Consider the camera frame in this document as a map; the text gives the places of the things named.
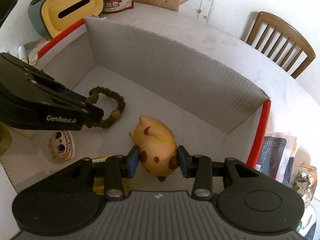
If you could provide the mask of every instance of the yellow squishy toy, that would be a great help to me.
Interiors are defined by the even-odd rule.
[[[177,145],[171,130],[161,121],[142,115],[135,130],[129,133],[140,147],[143,168],[163,182],[179,167]]]

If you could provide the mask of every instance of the brown braided hair tie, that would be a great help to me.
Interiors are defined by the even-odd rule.
[[[120,117],[122,112],[124,111],[125,102],[124,98],[119,95],[117,92],[110,90],[109,88],[96,87],[89,91],[89,97],[85,100],[85,103],[88,105],[96,104],[99,99],[99,93],[105,94],[109,98],[113,98],[117,101],[118,107],[117,109],[112,110],[110,116],[101,120],[100,122],[91,122],[86,124],[88,128],[91,127],[101,127],[103,129],[109,128],[113,125]]]

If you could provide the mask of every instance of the white marble table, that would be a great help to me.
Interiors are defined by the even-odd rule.
[[[132,10],[106,17],[185,44],[251,80],[271,99],[267,132],[289,133],[300,141],[292,174],[300,161],[320,168],[320,107],[272,60],[231,35],[166,9],[135,3]],[[320,199],[320,187],[315,198]]]

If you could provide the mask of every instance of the chair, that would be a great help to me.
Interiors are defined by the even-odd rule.
[[[281,34],[276,40],[276,43],[271,48],[270,52],[268,53],[267,57],[270,58],[274,51],[276,50],[276,47],[279,45],[280,40],[283,36],[287,37],[286,42],[282,46],[282,48],[279,50],[279,52],[276,54],[275,58],[273,59],[274,62],[276,62],[283,51],[285,50],[286,46],[288,45],[289,41],[291,40],[294,42],[288,53],[284,56],[283,60],[280,62],[279,66],[282,67],[284,63],[287,61],[287,59],[290,57],[291,53],[293,52],[294,48],[298,46],[300,48],[299,52],[295,55],[293,60],[288,64],[285,71],[288,71],[292,65],[296,62],[302,51],[307,55],[305,60],[297,67],[297,69],[292,73],[293,78],[297,78],[302,71],[306,69],[306,67],[315,59],[316,54],[313,51],[312,47],[310,46],[309,42],[295,29],[293,28],[289,23],[285,22],[283,19],[279,18],[278,16],[268,13],[268,12],[259,12],[258,16],[254,22],[254,25],[252,27],[252,30],[249,34],[249,37],[246,41],[247,44],[252,45],[252,42],[254,38],[256,37],[259,28],[262,24],[262,22],[267,23],[267,27],[263,31],[257,45],[255,46],[255,49],[259,49],[261,46],[263,39],[265,38],[270,26],[274,27],[274,30],[272,31],[270,37],[268,38],[266,44],[264,45],[261,53],[264,54],[266,50],[268,49],[272,39],[274,38],[276,31],[279,31]]]

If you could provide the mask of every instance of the gold bead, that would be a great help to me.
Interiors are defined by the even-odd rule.
[[[111,112],[110,115],[111,115],[111,117],[112,117],[113,119],[116,119],[116,120],[118,120],[118,119],[121,117],[121,113],[120,113],[120,111],[117,110],[117,109],[112,110],[112,112]]]

